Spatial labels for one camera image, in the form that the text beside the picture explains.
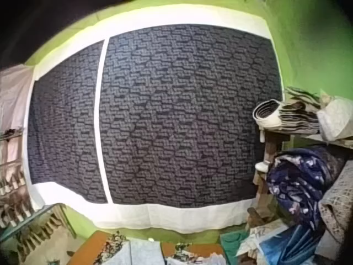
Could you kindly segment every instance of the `dark ceiling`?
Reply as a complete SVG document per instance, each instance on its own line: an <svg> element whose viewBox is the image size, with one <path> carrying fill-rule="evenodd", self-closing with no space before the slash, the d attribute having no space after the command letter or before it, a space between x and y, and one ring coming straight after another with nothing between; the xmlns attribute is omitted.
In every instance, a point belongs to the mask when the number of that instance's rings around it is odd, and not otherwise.
<svg viewBox="0 0 353 265"><path fill-rule="evenodd" d="M350 0L332 0L352 21ZM75 21L123 0L16 0L2 4L1 68L25 62L42 44Z"/></svg>

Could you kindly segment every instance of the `green wall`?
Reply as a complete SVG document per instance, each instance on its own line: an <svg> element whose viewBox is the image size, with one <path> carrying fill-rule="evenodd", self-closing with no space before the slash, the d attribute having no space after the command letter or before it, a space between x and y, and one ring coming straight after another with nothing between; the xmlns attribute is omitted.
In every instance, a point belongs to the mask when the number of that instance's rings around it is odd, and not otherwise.
<svg viewBox="0 0 353 265"><path fill-rule="evenodd" d="M263 17L274 39L285 86L318 93L322 89L353 99L353 33L348 21L325 0L267 0L266 3L262 0L135 0L74 23L42 46L28 59L27 64L35 65L75 33L104 18L137 8L178 3L208 4ZM66 214L77 234L88 237L96 229L87 218L72 209L68 208ZM161 229L124 232L141 238L150 236L174 241L185 238ZM204 242L211 242L217 238L217 233L209 231L192 237L195 236L204 239Z"/></svg>

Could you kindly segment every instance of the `blue floral fabric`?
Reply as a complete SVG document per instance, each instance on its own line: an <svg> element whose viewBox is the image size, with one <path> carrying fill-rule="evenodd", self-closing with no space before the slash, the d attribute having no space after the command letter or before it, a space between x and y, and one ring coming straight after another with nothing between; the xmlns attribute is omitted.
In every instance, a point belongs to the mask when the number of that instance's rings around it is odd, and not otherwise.
<svg viewBox="0 0 353 265"><path fill-rule="evenodd" d="M269 190L296 221L315 230L321 221L318 202L337 179L348 154L326 145L284 151L270 166Z"/></svg>

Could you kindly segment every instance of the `blue fabric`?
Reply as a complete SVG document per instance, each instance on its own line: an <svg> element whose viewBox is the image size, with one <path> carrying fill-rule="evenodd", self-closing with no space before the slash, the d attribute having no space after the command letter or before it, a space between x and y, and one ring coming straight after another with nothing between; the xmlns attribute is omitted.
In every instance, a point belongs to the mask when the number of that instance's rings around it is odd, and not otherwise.
<svg viewBox="0 0 353 265"><path fill-rule="evenodd" d="M293 226L260 243L269 265L298 265L314 255L323 231L309 226Z"/></svg>
<svg viewBox="0 0 353 265"><path fill-rule="evenodd" d="M325 145L282 152L270 166L269 190L297 222L315 230L321 221L318 202L337 179L347 155Z"/></svg>

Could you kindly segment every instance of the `hanging fabric panel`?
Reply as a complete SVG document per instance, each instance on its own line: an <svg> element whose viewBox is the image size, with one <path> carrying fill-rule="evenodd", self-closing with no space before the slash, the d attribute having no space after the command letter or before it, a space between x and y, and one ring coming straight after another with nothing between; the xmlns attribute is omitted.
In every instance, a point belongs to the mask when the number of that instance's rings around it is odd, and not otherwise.
<svg viewBox="0 0 353 265"><path fill-rule="evenodd" d="M32 184L56 182L94 203L106 203L93 126L102 44L72 55L35 82L28 120Z"/></svg>
<svg viewBox="0 0 353 265"><path fill-rule="evenodd" d="M253 198L264 147L252 110L269 98L281 99L269 39L190 24L110 38L100 134L113 202L195 208Z"/></svg>

